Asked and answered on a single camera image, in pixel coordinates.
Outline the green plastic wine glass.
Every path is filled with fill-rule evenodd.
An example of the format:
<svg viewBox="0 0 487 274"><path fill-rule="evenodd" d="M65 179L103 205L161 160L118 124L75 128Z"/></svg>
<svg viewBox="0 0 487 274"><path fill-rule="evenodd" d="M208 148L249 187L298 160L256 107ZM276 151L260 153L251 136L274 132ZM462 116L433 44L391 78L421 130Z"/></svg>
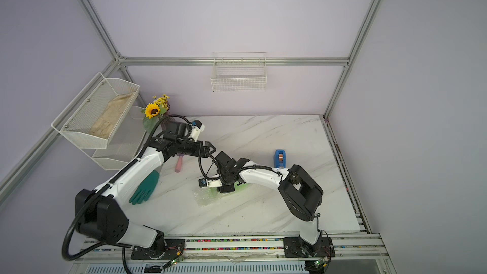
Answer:
<svg viewBox="0 0 487 274"><path fill-rule="evenodd" d="M234 183L233 185L222 185L217 188L217 191L220 194L235 194L245 190L248 186L247 183Z"/></svg>

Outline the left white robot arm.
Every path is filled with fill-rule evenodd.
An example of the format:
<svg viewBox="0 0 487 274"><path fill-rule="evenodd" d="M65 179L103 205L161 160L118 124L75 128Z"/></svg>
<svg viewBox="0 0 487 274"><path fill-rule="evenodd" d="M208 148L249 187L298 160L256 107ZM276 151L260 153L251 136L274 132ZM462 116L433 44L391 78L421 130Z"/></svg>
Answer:
<svg viewBox="0 0 487 274"><path fill-rule="evenodd" d="M75 199L76 215L70 232L96 239L102 245L137 247L157 257L166 251L163 232L131 222L124 212L130 204L148 200L159 182L157 168L173 156L209 157L216 151L210 142L193 138L151 138L142 151L114 177L94 190L81 190Z"/></svg>

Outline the clear bubble wrap sheet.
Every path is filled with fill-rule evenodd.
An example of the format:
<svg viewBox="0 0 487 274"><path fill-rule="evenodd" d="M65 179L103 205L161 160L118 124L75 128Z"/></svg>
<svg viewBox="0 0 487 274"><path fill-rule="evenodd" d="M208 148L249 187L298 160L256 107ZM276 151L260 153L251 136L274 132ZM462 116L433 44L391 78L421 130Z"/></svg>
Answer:
<svg viewBox="0 0 487 274"><path fill-rule="evenodd" d="M236 196L240 192L237 192L235 194L220 194L218 193L217 188L200 189L194 193L194 199L198 206L204 207L204 206L209 206L211 204L214 204L221 199Z"/></svg>

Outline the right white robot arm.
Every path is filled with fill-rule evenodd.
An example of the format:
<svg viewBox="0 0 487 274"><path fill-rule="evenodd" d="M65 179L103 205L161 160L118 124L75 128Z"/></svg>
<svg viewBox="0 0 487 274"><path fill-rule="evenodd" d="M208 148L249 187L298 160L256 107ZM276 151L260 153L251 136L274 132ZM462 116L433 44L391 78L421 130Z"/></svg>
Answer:
<svg viewBox="0 0 487 274"><path fill-rule="evenodd" d="M213 159L217 167L220 190L234 190L236 183L261 185L276 190L287 209L301 220L299 235L284 238L285 255L310 258L323 254L322 231L317 210L322 204L321 186L299 165L275 168L241 158L232 159L220 152Z"/></svg>

